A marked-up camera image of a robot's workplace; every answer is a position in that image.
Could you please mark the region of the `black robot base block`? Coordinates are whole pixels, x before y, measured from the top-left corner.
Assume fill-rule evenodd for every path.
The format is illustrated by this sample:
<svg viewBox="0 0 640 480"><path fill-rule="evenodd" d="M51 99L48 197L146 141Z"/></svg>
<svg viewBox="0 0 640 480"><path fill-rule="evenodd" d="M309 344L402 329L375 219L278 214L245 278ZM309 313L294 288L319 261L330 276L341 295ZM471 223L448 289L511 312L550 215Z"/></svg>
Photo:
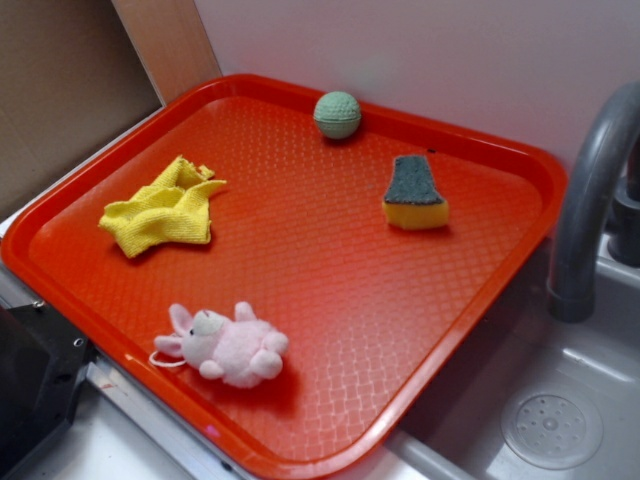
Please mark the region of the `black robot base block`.
<svg viewBox="0 0 640 480"><path fill-rule="evenodd" d="M49 305L1 310L1 477L9 479L74 421L93 353Z"/></svg>

